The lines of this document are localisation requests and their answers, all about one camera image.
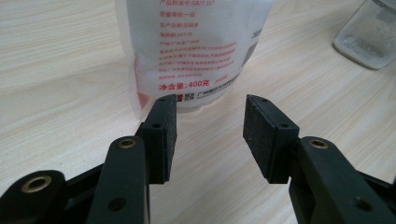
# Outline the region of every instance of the screw hole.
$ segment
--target screw hole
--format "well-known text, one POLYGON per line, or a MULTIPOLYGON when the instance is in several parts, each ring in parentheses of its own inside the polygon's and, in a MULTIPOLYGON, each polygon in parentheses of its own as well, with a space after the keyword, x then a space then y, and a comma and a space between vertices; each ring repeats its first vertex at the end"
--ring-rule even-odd
POLYGON ((109 204, 108 204, 108 210, 112 212, 118 212, 120 211, 123 207, 125 207, 126 201, 124 198, 116 198, 113 199, 109 204))
POLYGON ((38 192, 46 188, 51 181, 52 178, 49 175, 41 175, 31 178, 23 184, 23 186, 21 187, 21 191, 24 193, 38 192))
POLYGON ((124 139, 119 142, 120 148, 130 148, 134 147, 134 145, 136 145, 136 141, 134 139, 124 139))
POLYGON ((363 210, 365 212, 370 212, 373 210, 373 207, 369 203, 364 201, 361 197, 356 197, 356 198, 352 199, 352 203, 357 208, 359 208, 360 210, 363 210))
POLYGON ((328 148, 329 147, 329 145, 327 145, 327 143, 325 143, 321 140, 318 140, 318 139, 309 141, 309 144, 311 144, 311 146, 313 146, 313 147, 318 147, 318 148, 328 148))

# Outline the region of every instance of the wood grain surface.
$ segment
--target wood grain surface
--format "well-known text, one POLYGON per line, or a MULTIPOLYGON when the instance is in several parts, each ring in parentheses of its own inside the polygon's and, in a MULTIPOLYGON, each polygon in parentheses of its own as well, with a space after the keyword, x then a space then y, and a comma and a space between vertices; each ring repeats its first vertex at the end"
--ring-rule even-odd
MULTIPOLYGON (((361 0, 275 0, 241 76, 215 103, 177 115, 171 180, 151 186, 152 223, 296 223, 242 138, 247 94, 334 142, 356 169, 396 175, 396 62, 365 69, 332 48, 361 0)), ((0 2, 0 194, 37 170, 67 179, 138 127, 114 2, 0 2)))

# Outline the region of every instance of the wooden table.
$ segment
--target wooden table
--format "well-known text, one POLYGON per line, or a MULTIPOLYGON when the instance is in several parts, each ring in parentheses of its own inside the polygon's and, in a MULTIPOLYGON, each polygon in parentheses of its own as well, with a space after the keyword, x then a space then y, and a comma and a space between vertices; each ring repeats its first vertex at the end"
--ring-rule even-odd
MULTIPOLYGON (((177 117, 171 181, 151 187, 152 223, 295 223, 287 185, 269 185, 242 126, 247 94, 334 142, 360 171, 396 175, 396 63, 371 71, 332 40, 361 0, 276 0, 260 44, 212 105, 177 117)), ((37 170, 66 178, 102 163, 139 120, 113 1, 0 3, 0 193, 37 170)))

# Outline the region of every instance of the plastic bag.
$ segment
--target plastic bag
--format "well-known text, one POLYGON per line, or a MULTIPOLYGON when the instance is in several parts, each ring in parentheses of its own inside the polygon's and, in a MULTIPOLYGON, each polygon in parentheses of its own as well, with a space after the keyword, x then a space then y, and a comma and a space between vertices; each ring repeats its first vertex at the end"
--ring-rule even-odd
POLYGON ((194 108, 219 98, 242 71, 272 0, 116 0, 132 62, 131 101, 140 118, 156 98, 194 108))

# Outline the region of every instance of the glass jar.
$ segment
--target glass jar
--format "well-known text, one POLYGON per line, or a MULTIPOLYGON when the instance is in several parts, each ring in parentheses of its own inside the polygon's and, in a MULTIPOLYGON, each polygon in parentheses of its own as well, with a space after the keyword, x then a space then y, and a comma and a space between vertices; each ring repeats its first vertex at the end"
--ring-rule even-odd
POLYGON ((396 58, 396 0, 367 0, 332 45, 367 68, 386 66, 396 58))

